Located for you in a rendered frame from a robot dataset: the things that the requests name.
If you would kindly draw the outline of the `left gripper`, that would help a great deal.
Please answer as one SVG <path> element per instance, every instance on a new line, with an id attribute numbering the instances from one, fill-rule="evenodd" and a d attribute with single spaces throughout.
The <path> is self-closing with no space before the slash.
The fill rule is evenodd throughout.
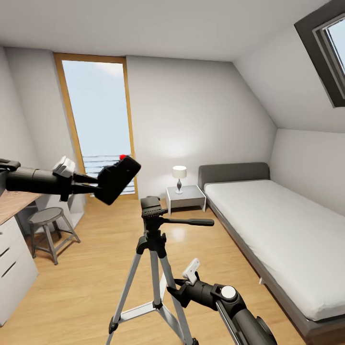
<path id="1" fill-rule="evenodd" d="M 93 194 L 103 190 L 87 183 L 97 183 L 97 178 L 76 172 L 66 177 L 50 170 L 37 169 L 31 178 L 30 192 L 60 195 L 60 201 L 67 202 L 70 194 Z"/>

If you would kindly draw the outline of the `camera tripod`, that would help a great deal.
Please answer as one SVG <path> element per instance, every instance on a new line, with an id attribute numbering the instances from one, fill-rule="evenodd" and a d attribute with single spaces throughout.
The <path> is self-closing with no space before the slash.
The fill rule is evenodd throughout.
<path id="1" fill-rule="evenodd" d="M 139 238 L 134 260 L 129 270 L 115 315 L 111 318 L 109 335 L 105 345 L 110 345 L 114 331 L 117 330 L 120 323 L 130 321 L 154 311 L 157 311 L 161 315 L 185 345 L 199 345 L 198 340 L 191 336 L 184 308 L 181 306 L 180 301 L 178 301 L 174 296 L 171 296 L 179 320 L 175 318 L 163 303 L 166 286 L 174 289 L 177 289 L 177 287 L 172 275 L 171 266 L 168 262 L 167 253 L 165 251 L 165 242 L 167 241 L 166 233 L 164 232 L 161 235 L 161 230 L 159 230 L 159 228 L 163 223 L 181 223 L 212 227 L 214 226 L 214 220 L 195 218 L 184 220 L 165 219 L 162 215 L 168 213 L 168 209 L 163 209 L 161 207 L 159 196 L 147 196 L 146 198 L 142 198 L 140 201 L 142 208 L 141 217 L 144 222 L 144 236 Z M 138 264 L 145 249 L 149 249 L 150 251 L 154 300 L 122 312 Z M 163 268 L 161 282 L 159 278 L 158 258 L 160 258 Z"/>

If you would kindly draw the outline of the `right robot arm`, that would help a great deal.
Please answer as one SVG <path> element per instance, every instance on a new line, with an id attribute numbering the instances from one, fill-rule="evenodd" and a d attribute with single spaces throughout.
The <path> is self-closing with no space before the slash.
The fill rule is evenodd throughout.
<path id="1" fill-rule="evenodd" d="M 247 309 L 240 293 L 230 285 L 210 285 L 200 281 L 197 269 L 200 262 L 195 258 L 183 272 L 185 279 L 174 279 L 181 288 L 167 287 L 183 308 L 190 300 L 214 311 L 219 311 L 236 345 L 277 345 L 276 339 L 265 321 L 255 318 Z"/>

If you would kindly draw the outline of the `digital camera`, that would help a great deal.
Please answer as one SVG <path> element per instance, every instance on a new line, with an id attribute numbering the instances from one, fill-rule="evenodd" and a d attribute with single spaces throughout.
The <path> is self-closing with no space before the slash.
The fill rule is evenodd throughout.
<path id="1" fill-rule="evenodd" d="M 97 187 L 101 187 L 103 190 L 93 193 L 93 196 L 105 204 L 113 204 L 140 169 L 141 165 L 131 156 L 121 155 L 119 162 L 104 166 L 98 173 Z"/>

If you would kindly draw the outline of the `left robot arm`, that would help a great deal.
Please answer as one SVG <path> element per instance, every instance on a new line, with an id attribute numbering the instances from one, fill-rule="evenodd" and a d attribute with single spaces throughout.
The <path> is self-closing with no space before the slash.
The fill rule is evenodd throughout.
<path id="1" fill-rule="evenodd" d="M 7 189 L 11 192 L 60 195 L 60 201 L 67 202 L 70 194 L 93 194 L 103 190 L 87 184 L 97 183 L 97 178 L 76 173 L 74 168 L 75 163 L 66 156 L 60 159 L 52 171 L 23 168 L 17 161 L 0 159 L 0 196 Z"/>

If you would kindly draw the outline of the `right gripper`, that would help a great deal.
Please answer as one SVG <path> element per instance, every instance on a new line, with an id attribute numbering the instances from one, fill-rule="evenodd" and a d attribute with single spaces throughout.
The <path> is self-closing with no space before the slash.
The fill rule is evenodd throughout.
<path id="1" fill-rule="evenodd" d="M 200 281 L 198 272 L 195 271 L 195 276 L 197 277 L 197 281 L 195 282 L 194 285 L 187 285 L 187 279 L 174 279 L 175 284 L 181 286 L 181 288 L 174 289 L 167 287 L 167 291 L 171 294 L 171 296 L 174 296 L 178 301 L 180 301 L 180 304 L 183 308 L 186 308 L 187 305 L 189 304 L 190 300 L 193 300 L 203 306 L 202 301 L 202 291 L 204 289 L 204 286 L 207 285 L 206 282 Z"/>

